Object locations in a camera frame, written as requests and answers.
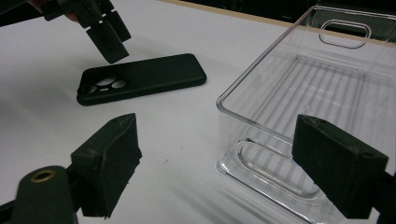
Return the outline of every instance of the clear plastic container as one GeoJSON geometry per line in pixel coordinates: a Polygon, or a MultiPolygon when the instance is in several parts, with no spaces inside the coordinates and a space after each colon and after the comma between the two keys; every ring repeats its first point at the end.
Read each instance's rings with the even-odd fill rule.
{"type": "Polygon", "coordinates": [[[335,124],[396,163],[396,17],[311,7],[218,99],[219,169],[307,223],[337,210],[291,156],[296,118],[335,124]]]}

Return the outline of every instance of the black phone case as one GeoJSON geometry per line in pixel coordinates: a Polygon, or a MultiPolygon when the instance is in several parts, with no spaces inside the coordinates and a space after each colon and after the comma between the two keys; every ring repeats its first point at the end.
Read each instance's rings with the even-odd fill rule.
{"type": "Polygon", "coordinates": [[[192,54],[91,68],[82,74],[77,100],[97,105],[206,82],[204,69],[192,54]]]}

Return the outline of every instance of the container handle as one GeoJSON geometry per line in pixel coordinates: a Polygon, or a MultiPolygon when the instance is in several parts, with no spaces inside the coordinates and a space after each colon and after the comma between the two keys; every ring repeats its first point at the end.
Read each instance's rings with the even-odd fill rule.
{"type": "MultiPolygon", "coordinates": [[[[370,38],[372,34],[371,28],[363,23],[354,22],[354,21],[340,21],[340,20],[329,20],[323,23],[320,27],[321,30],[326,30],[330,25],[335,25],[337,27],[352,27],[355,30],[363,30],[364,35],[363,38],[367,39],[370,38]]],[[[366,42],[361,40],[351,40],[348,43],[345,43],[345,39],[342,37],[334,37],[330,35],[325,35],[323,32],[319,34],[319,39],[321,42],[329,45],[334,45],[346,49],[358,49],[362,47],[366,42]]]]}

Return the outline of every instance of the handle cutout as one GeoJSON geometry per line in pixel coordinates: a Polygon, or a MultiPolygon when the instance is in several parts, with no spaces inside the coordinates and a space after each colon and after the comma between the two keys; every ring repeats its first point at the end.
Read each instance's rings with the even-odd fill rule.
{"type": "Polygon", "coordinates": [[[346,49],[358,49],[370,38],[372,30],[363,23],[353,21],[330,20],[320,27],[323,31],[336,32],[341,35],[327,35],[326,32],[319,34],[319,39],[325,44],[334,45],[346,49]],[[356,38],[345,38],[343,35],[354,35],[356,38]]]}

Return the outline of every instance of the table surface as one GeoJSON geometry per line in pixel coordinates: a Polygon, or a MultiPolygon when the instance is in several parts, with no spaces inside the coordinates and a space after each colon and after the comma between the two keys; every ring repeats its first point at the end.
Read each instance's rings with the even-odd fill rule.
{"type": "Polygon", "coordinates": [[[0,203],[26,174],[68,166],[106,122],[136,113],[140,165],[110,219],[78,212],[79,223],[296,223],[215,168],[218,97],[290,24],[172,0],[112,2],[132,35],[118,63],[192,53],[206,84],[81,106],[82,72],[107,65],[84,30],[66,18],[2,27],[0,203]]]}

